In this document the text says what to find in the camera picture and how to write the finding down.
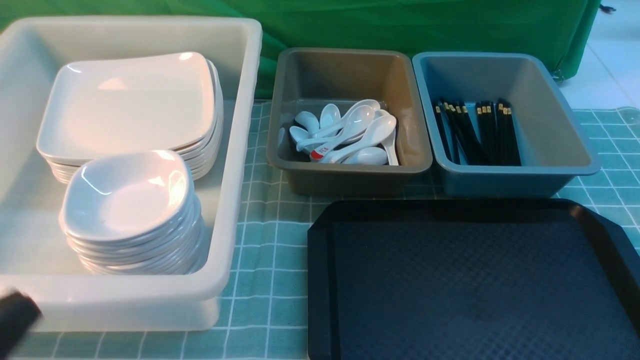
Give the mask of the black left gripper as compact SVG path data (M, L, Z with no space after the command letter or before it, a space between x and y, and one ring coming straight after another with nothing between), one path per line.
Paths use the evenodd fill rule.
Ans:
M12 291L0 300L0 357L8 358L42 317L32 297Z

